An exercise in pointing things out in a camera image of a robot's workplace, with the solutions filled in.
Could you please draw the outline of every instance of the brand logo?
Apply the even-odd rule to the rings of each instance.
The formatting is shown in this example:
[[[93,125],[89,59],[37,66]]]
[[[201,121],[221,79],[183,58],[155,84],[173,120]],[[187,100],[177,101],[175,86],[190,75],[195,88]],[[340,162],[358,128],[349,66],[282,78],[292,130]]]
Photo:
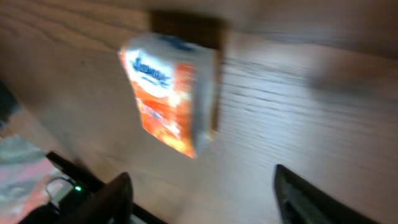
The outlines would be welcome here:
[[[135,61],[131,62],[131,65],[136,72],[142,72],[146,76],[141,76],[143,80],[146,80],[153,85],[167,88],[170,85],[170,77],[167,77],[164,73],[156,70],[149,65],[141,63],[142,59],[140,56]]]

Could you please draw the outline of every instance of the wooden surface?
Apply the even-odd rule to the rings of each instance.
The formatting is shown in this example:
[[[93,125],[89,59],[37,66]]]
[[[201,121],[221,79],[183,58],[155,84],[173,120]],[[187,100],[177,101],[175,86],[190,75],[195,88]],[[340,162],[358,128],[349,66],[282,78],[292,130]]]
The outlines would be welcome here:
[[[147,134],[117,58],[148,9],[226,19],[215,141],[191,160]],[[169,223],[280,223],[284,164],[396,222],[397,6],[392,1],[0,0],[0,76],[32,117],[20,134]]]

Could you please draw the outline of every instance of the black wire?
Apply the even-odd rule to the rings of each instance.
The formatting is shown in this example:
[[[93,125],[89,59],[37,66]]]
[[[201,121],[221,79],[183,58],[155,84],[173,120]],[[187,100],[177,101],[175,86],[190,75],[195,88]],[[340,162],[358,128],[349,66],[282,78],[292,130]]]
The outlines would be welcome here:
[[[50,196],[50,202],[52,201],[53,197],[48,189],[49,184],[51,184],[53,181],[55,180],[63,180],[65,182],[68,182],[69,184],[72,185],[72,187],[75,185],[71,179],[68,179],[66,177],[53,177],[51,178],[49,181],[47,181],[47,183],[45,184],[45,191],[47,192],[47,194]]]

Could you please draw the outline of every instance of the wood grain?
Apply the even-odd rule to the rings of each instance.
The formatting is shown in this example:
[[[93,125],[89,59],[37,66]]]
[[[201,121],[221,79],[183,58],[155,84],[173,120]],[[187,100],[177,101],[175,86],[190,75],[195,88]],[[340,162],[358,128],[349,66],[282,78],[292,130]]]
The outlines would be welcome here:
[[[272,178],[274,166],[284,164],[346,205],[395,223],[393,3],[377,3],[379,17],[367,22],[358,22],[369,7],[359,1],[0,5],[0,75],[36,119],[21,135],[104,181],[128,171],[136,203],[159,218],[279,223]],[[218,132],[196,160],[141,128],[117,58],[125,40],[149,29],[144,10],[167,7],[220,16],[231,26],[225,30]],[[336,15],[340,8],[343,17]]]

